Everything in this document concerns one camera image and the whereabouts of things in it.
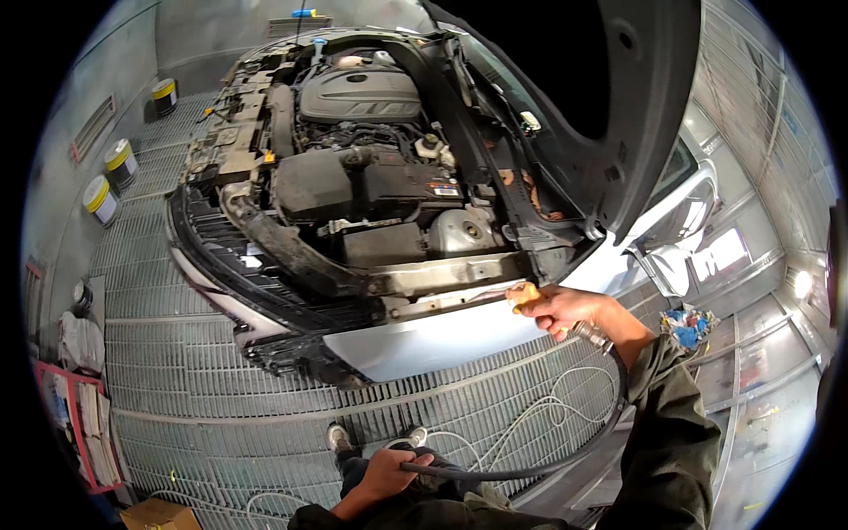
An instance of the hand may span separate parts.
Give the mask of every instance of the hand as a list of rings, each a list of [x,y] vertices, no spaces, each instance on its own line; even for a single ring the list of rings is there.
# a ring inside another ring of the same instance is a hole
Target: hand
[[[557,341],[566,338],[566,331],[574,326],[574,322],[586,321],[592,326],[599,326],[603,309],[615,303],[605,294],[554,284],[540,288],[539,292],[545,298],[528,303],[522,308],[522,315],[535,317],[538,328],[547,330]]]
[[[419,466],[429,466],[432,460],[433,455],[430,454],[416,457],[412,451],[379,449],[368,461],[365,477],[357,488],[363,488],[375,500],[397,495],[418,476],[418,473],[401,470],[400,464],[412,462]]]

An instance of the dark jacket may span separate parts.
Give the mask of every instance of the dark jacket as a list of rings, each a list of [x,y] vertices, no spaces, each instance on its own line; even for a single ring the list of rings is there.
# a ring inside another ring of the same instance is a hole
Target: dark jacket
[[[721,432],[704,417],[700,391],[683,367],[687,355],[669,335],[643,349],[628,374],[628,400],[636,406],[633,430],[622,456],[622,490],[597,528],[707,528],[712,515],[712,479]],[[345,523],[319,505],[300,508],[290,530],[363,528],[569,528],[561,519],[514,511],[503,495],[445,499],[431,477],[419,476],[402,494],[385,499]]]

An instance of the metal floor grating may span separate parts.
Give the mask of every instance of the metal floor grating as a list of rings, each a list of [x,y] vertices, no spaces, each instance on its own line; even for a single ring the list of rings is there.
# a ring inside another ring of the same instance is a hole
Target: metal floor grating
[[[144,126],[133,140],[140,165],[103,236],[92,276],[106,276],[106,374],[113,429],[129,483],[139,492],[172,489],[204,529],[251,528],[248,500],[280,491],[330,507],[340,479],[325,431],[340,421],[369,454],[413,423],[467,438],[482,455],[567,368],[594,365],[616,374],[613,361],[583,340],[544,337],[449,370],[343,392],[287,374],[271,376],[247,363],[232,323],[214,312],[171,265],[164,202],[182,171],[186,142],[214,93],[181,98],[177,111]],[[586,416],[611,405],[614,388],[599,371],[577,371],[558,396]],[[555,412],[559,421],[559,412]],[[547,409],[531,414],[505,444],[494,469],[536,466],[570,454],[600,429],[576,415],[554,427]],[[471,451],[453,438],[430,443],[469,466]],[[512,495],[531,481],[497,484]],[[256,501],[254,521],[283,527],[259,512],[291,515],[298,503]]]

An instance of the white bucket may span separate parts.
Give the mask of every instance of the white bucket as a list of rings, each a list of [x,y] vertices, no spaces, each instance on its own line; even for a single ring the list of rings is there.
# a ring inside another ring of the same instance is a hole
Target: white bucket
[[[97,216],[100,224],[109,226],[116,217],[118,199],[109,189],[109,181],[103,175],[98,175],[86,188],[82,195],[82,203],[86,209]]]

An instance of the air hose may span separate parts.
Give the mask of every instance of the air hose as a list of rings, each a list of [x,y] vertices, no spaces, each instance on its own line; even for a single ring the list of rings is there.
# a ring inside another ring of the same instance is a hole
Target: air hose
[[[612,406],[609,419],[600,431],[598,431],[592,439],[573,454],[545,466],[526,467],[523,469],[513,469],[509,471],[463,471],[443,467],[418,466],[411,462],[404,462],[400,465],[400,468],[404,471],[414,471],[421,475],[428,475],[430,477],[492,482],[550,475],[551,473],[568,466],[572,462],[580,460],[591,452],[598,445],[598,442],[601,439],[605,438],[610,434],[610,432],[612,432],[618,423],[618,419],[622,415],[625,404],[627,403],[628,369],[624,365],[624,361],[616,351],[615,347],[610,348],[607,353],[612,356],[612,359],[616,362],[616,367],[618,368],[618,395],[616,396],[615,404]]]

